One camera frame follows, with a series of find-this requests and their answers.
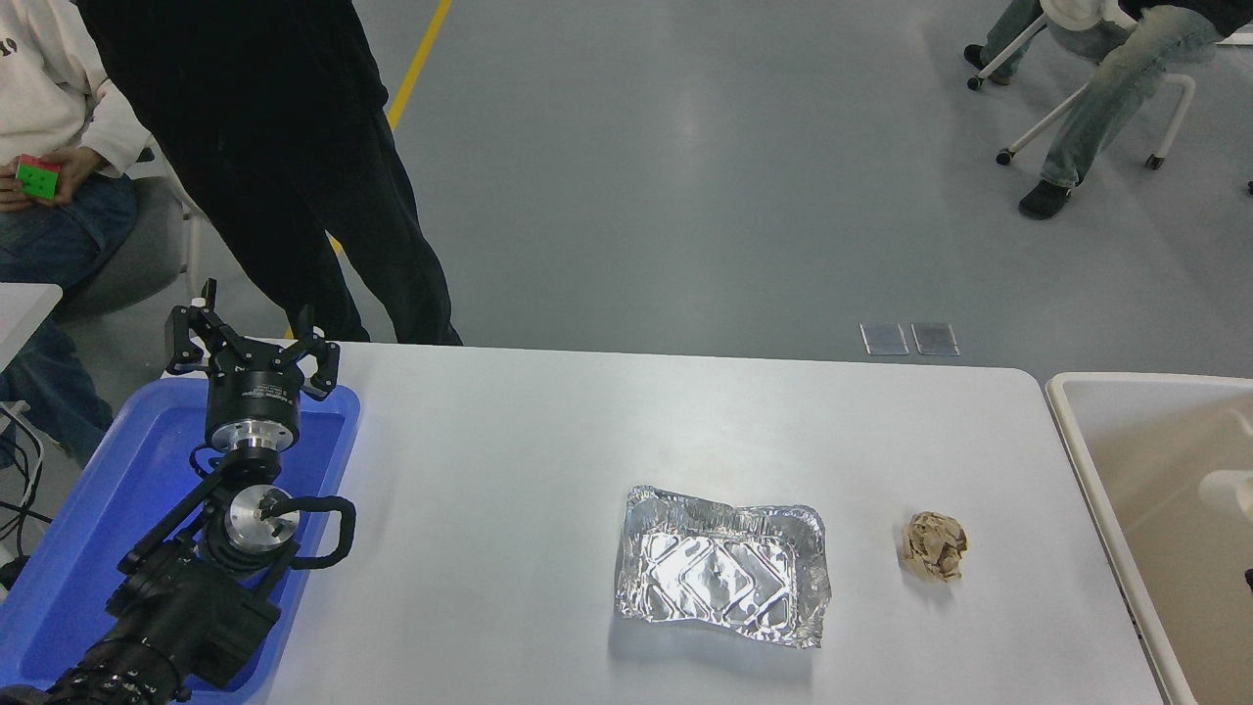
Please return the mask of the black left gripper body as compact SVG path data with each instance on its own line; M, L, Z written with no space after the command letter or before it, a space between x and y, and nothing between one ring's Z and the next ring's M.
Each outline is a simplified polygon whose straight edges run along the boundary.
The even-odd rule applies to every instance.
M251 419L299 428L302 371L294 362L274 366L281 354L278 347L259 341L246 341L241 351L226 343L211 346L205 428Z

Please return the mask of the person's left hand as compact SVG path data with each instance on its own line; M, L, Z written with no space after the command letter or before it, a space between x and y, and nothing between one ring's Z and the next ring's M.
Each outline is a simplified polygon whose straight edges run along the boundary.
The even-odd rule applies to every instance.
M54 197L45 198L43 204L65 207L71 204L76 189L100 168L104 158L90 147L63 147L46 153L41 162L59 167Z

